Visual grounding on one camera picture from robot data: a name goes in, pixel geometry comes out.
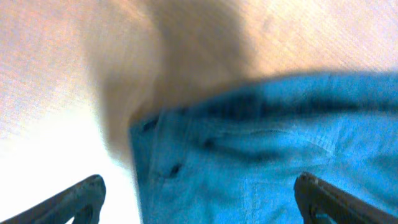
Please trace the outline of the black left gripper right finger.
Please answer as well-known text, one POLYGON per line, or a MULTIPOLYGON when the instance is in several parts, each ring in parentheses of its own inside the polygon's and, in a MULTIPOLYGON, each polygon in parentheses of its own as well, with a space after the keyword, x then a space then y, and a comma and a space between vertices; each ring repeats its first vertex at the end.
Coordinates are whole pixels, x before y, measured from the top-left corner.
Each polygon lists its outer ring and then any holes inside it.
POLYGON ((397 224, 397 217, 309 172, 296 178, 294 196, 304 224, 397 224))

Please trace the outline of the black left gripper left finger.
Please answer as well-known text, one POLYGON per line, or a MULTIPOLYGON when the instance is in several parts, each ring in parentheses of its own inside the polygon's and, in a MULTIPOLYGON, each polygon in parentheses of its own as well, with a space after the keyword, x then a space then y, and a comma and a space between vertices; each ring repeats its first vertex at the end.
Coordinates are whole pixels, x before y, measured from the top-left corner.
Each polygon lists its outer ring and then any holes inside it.
POLYGON ((105 196, 102 176, 91 175, 1 224, 98 224, 105 196))

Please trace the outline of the dark blue denim shorts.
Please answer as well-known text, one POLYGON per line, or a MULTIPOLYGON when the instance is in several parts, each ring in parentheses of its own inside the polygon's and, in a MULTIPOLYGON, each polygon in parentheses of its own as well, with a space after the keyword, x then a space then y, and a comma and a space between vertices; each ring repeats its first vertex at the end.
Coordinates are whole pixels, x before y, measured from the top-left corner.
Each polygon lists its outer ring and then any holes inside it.
POLYGON ((302 74, 131 126, 144 223, 301 223, 304 171, 397 214, 397 74, 302 74))

